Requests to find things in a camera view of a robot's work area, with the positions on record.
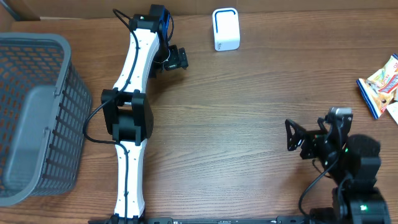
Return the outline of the white floral tube gold cap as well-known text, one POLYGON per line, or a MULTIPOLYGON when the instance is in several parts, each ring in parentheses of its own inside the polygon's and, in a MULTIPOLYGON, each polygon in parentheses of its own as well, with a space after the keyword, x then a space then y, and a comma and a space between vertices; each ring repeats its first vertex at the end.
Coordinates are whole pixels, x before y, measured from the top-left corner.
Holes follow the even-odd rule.
POLYGON ((391 115, 392 119, 398 124, 398 102, 395 101, 389 104, 386 109, 391 115))

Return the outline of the yellow snack bag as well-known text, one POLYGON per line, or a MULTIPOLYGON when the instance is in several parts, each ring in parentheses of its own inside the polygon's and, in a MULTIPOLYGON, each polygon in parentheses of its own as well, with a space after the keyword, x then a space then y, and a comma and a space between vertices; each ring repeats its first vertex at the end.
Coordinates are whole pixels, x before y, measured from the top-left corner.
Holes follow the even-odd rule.
POLYGON ((374 119, 379 119, 392 100, 397 99, 397 54, 368 78, 356 81, 374 119))

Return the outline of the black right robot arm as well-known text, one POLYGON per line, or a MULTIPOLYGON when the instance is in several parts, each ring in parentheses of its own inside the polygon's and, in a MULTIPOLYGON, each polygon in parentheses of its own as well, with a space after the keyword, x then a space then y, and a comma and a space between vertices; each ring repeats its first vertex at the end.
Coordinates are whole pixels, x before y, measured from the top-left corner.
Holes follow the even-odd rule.
POLYGON ((303 212, 305 223, 391 222, 387 203, 375 186, 381 166, 379 142, 363 134, 349 135, 352 115, 319 118, 318 130, 308 131, 291 119, 285 121, 287 149, 301 148, 302 159, 319 160, 336 183, 332 207, 303 212))

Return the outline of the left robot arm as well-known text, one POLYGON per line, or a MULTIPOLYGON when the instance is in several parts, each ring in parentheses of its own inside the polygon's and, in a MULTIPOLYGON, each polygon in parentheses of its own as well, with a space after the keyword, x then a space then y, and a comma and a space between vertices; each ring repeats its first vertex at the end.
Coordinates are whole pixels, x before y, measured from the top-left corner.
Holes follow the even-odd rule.
POLYGON ((127 26, 130 44, 122 72, 101 94, 106 129, 118 156, 118 198, 108 223, 142 223, 144 151, 154 127, 146 95, 147 81, 163 70, 186 69, 185 49, 170 44, 174 20, 163 5, 153 4, 147 15, 129 17, 113 11, 127 26))

